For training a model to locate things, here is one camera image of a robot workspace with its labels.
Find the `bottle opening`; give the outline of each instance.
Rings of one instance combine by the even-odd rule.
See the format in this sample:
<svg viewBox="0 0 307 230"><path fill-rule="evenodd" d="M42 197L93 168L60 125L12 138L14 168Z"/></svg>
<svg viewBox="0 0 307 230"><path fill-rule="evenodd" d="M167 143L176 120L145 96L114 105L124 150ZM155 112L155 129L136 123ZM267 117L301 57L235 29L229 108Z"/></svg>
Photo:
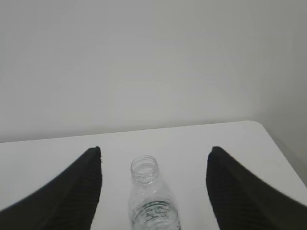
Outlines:
<svg viewBox="0 0 307 230"><path fill-rule="evenodd" d="M152 156L140 156L131 163L131 175L135 182L149 184L159 175L157 161Z"/></svg>

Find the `plastic bottle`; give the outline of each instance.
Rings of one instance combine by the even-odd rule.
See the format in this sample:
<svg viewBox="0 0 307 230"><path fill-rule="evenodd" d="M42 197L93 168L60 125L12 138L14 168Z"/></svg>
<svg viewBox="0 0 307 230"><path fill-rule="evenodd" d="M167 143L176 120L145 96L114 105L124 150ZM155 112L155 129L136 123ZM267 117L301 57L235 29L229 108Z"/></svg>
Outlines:
<svg viewBox="0 0 307 230"><path fill-rule="evenodd" d="M131 163L129 218L133 230L180 230L174 196L159 173L157 161L140 156Z"/></svg>

